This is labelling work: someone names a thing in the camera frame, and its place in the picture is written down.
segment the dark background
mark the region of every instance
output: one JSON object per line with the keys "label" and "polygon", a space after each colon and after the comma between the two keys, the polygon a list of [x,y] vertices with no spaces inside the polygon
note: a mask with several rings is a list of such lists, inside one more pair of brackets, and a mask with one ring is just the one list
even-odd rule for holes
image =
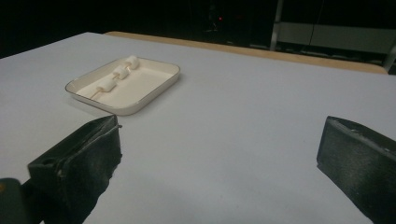
{"label": "dark background", "polygon": [[[110,31],[268,49],[276,4],[276,0],[2,0],[0,58],[85,32]],[[285,0],[281,20],[396,29],[395,12],[394,0]],[[373,57],[381,61],[385,56]]]}

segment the white tray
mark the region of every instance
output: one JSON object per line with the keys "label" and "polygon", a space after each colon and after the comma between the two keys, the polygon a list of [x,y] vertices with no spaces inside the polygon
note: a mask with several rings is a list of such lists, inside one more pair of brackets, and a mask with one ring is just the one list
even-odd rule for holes
{"label": "white tray", "polygon": [[170,63],[161,63],[138,58],[139,66],[110,92],[96,92],[102,78],[112,76],[112,71],[125,61],[117,59],[88,74],[69,82],[65,89],[73,98],[93,105],[115,115],[131,115],[174,84],[180,68]]}

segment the white marshmallow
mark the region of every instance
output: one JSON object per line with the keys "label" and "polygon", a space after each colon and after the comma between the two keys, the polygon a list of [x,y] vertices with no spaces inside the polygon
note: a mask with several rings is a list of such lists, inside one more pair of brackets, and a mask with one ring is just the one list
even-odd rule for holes
{"label": "white marshmallow", "polygon": [[105,78],[104,80],[99,82],[96,89],[98,91],[111,91],[116,85],[116,81],[114,81],[112,78]]}
{"label": "white marshmallow", "polygon": [[126,63],[128,63],[127,67],[134,70],[137,68],[137,66],[139,65],[139,59],[137,59],[136,56],[132,55],[129,56],[126,60]]}
{"label": "white marshmallow", "polygon": [[113,71],[114,77],[117,77],[119,79],[125,79],[129,75],[128,69],[126,69],[124,66],[119,65],[114,69]]}

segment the tray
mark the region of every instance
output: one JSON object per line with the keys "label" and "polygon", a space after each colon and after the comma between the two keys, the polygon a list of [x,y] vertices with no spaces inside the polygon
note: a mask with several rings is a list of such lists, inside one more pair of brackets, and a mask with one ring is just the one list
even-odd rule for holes
{"label": "tray", "polygon": [[66,91],[83,103],[125,116],[139,111],[174,84],[179,77],[180,68],[177,65],[137,58],[139,65],[128,77],[116,80],[117,86],[111,91],[95,94],[98,83],[112,76],[113,70],[126,59],[117,59],[70,81],[65,86]]}

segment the white table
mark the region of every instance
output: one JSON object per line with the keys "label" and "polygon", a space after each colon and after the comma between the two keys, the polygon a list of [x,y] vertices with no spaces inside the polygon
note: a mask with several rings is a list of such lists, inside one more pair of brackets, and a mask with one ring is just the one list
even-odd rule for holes
{"label": "white table", "polygon": [[86,33],[0,60],[0,177],[108,113],[72,79],[131,54],[180,80],[119,117],[121,164],[85,223],[371,221],[317,167],[327,116],[396,139],[396,77]]}

